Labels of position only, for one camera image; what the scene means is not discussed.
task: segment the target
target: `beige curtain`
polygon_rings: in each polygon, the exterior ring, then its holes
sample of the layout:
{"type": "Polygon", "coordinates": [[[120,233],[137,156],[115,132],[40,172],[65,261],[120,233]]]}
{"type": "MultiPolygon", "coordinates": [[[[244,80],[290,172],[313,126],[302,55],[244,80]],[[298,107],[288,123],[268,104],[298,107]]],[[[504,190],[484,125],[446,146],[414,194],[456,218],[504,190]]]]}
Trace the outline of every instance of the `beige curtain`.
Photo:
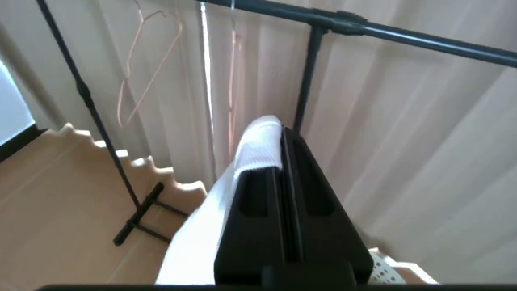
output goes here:
{"type": "MultiPolygon", "coordinates": [[[[512,0],[290,4],[517,51],[512,0]]],[[[207,5],[218,174],[229,162],[230,9],[207,5]]],[[[292,126],[309,28],[239,11],[237,136],[292,126]]],[[[517,72],[370,37],[326,35],[302,133],[371,244],[444,283],[517,282],[517,72]]]]}
{"type": "MultiPolygon", "coordinates": [[[[120,128],[116,101],[139,24],[137,5],[125,0],[48,0],[116,148],[128,150],[133,158],[152,155],[158,167],[173,166],[179,182],[202,180],[210,188],[215,175],[199,3],[142,0],[140,4],[144,15],[157,10],[176,11],[183,34],[138,114],[128,126],[120,128]]],[[[0,6],[0,53],[39,127],[59,129],[71,122],[100,139],[36,1],[6,0],[0,6]]],[[[142,95],[178,29],[173,18],[161,16],[144,26],[132,59],[123,120],[142,95]]]]}

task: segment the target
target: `white cloth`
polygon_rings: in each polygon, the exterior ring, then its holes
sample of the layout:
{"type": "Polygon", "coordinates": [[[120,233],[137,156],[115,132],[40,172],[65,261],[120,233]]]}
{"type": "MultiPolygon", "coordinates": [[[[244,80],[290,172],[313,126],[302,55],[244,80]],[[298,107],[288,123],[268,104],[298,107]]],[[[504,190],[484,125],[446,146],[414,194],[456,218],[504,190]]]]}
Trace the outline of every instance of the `white cloth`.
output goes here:
{"type": "Polygon", "coordinates": [[[167,249],[157,285],[213,285],[213,264],[239,175],[264,167],[282,168],[282,124],[274,116],[252,122],[242,134],[235,159],[185,221],[167,249]]]}

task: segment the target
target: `white curtain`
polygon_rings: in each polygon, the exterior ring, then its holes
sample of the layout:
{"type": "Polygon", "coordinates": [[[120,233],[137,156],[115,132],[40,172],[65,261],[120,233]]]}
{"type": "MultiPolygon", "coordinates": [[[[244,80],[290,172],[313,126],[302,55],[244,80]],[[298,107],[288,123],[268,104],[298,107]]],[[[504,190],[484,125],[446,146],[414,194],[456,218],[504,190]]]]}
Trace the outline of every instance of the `white curtain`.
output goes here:
{"type": "MultiPolygon", "coordinates": [[[[517,51],[512,0],[284,0],[517,51]]],[[[207,5],[216,170],[228,163],[230,9],[207,5]]],[[[307,25],[238,11],[237,136],[292,126],[307,25]]],[[[369,243],[440,282],[517,282],[517,72],[367,36],[324,36],[302,133],[369,243]]]]}
{"type": "MultiPolygon", "coordinates": [[[[115,147],[128,150],[133,158],[151,155],[158,167],[172,166],[179,182],[202,180],[210,188],[215,175],[199,3],[139,3],[144,16],[157,10],[175,11],[183,23],[183,34],[138,114],[121,129],[116,121],[116,102],[139,24],[136,3],[48,0],[115,147]]],[[[100,139],[36,1],[7,0],[0,6],[0,53],[38,126],[59,129],[71,122],[100,139]]],[[[159,15],[145,24],[133,54],[123,120],[141,97],[178,29],[170,16],[159,15]]]]}
{"type": "MultiPolygon", "coordinates": [[[[513,0],[284,0],[355,12],[375,23],[517,51],[513,0]]],[[[72,57],[119,149],[173,166],[180,182],[210,188],[229,164],[230,9],[207,4],[206,87],[199,4],[174,9],[184,33],[132,123],[116,123],[116,97],[138,25],[124,0],[48,0],[72,57]],[[213,134],[208,106],[211,89],[213,134]]],[[[36,123],[95,125],[35,1],[6,0],[0,53],[36,123]]],[[[234,90],[236,133],[254,118],[292,125],[309,27],[243,11],[234,90]]],[[[177,32],[146,24],[133,58],[127,117],[177,32]]],[[[437,281],[517,282],[517,73],[514,69],[363,36],[324,36],[302,134],[368,243],[412,261],[437,281]]]]}

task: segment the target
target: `brown floor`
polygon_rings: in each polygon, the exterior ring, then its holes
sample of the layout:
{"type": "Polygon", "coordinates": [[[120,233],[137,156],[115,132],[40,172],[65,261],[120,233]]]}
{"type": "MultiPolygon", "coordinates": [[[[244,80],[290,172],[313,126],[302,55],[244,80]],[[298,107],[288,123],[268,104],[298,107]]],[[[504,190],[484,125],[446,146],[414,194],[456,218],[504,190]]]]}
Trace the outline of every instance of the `brown floor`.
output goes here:
{"type": "MultiPolygon", "coordinates": [[[[206,192],[174,181],[171,169],[121,158],[135,192],[158,181],[160,200],[185,212],[206,192]]],[[[135,207],[105,148],[87,132],[48,131],[0,164],[0,290],[34,290],[52,283],[152,284],[167,245],[134,230],[112,239],[135,207]]],[[[184,219],[157,206],[142,224],[173,236],[184,219]]]]}

